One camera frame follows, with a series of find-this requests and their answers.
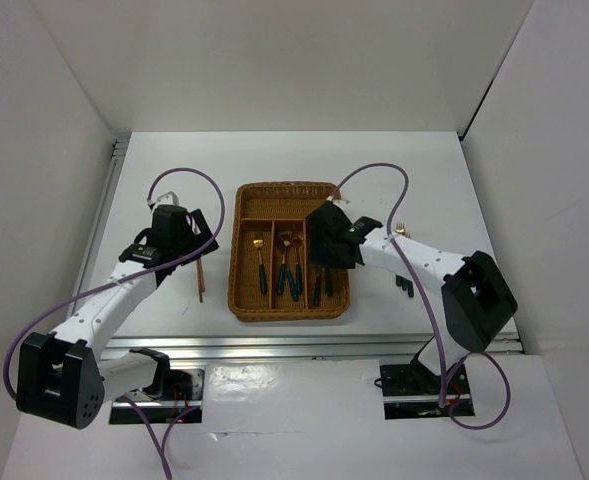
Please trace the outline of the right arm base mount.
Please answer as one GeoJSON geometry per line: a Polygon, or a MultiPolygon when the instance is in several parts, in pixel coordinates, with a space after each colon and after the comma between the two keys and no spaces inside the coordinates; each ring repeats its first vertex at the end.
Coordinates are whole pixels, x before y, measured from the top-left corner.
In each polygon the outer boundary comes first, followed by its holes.
{"type": "Polygon", "coordinates": [[[407,364],[383,364],[373,383],[382,391],[386,420],[429,419],[475,415],[471,389],[464,366],[460,367],[447,389],[446,403],[440,407],[440,378],[417,361],[407,364]]]}

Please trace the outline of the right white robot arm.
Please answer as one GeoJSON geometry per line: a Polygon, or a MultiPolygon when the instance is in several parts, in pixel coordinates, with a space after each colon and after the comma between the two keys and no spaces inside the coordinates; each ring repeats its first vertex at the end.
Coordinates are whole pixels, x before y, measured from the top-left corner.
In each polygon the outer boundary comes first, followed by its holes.
{"type": "Polygon", "coordinates": [[[332,269],[379,268],[429,292],[442,306],[428,307],[433,337],[413,359],[410,379],[434,391],[451,368],[480,354],[518,310],[518,303],[493,257],[439,250],[389,230],[373,218],[355,221],[327,200],[306,218],[310,262],[332,269]]]}

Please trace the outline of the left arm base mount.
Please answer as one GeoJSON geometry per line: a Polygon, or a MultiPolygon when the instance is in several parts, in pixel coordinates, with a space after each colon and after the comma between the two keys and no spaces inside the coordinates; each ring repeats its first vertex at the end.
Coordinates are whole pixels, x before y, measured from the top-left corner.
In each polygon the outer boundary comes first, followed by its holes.
{"type": "Polygon", "coordinates": [[[125,394],[142,411],[152,425],[199,424],[203,418],[205,367],[189,364],[179,367],[170,363],[170,370],[162,380],[160,393],[150,395],[143,390],[125,394]]]}

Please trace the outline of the small gold spoon green handle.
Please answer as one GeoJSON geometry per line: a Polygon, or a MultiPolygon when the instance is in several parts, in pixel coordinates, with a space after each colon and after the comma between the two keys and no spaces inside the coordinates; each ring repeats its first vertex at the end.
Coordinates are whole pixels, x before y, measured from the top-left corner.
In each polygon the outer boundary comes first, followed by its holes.
{"type": "Polygon", "coordinates": [[[296,234],[293,238],[293,247],[294,247],[294,253],[295,253],[296,289],[297,289],[297,293],[299,296],[303,295],[303,290],[304,290],[303,269],[302,269],[302,261],[301,261],[301,245],[302,245],[302,239],[298,234],[296,234]]]}

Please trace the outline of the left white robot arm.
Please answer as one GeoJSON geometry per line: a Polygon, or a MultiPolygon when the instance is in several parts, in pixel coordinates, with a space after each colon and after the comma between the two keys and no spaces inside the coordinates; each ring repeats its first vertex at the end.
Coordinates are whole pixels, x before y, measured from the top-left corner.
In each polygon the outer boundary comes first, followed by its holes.
{"type": "Polygon", "coordinates": [[[133,391],[160,399],[172,387],[167,355],[136,347],[115,360],[101,354],[117,330],[177,267],[217,250],[201,210],[163,204],[152,224],[120,254],[108,280],[47,334],[30,333],[19,349],[19,411],[76,429],[101,406],[133,391]]]}

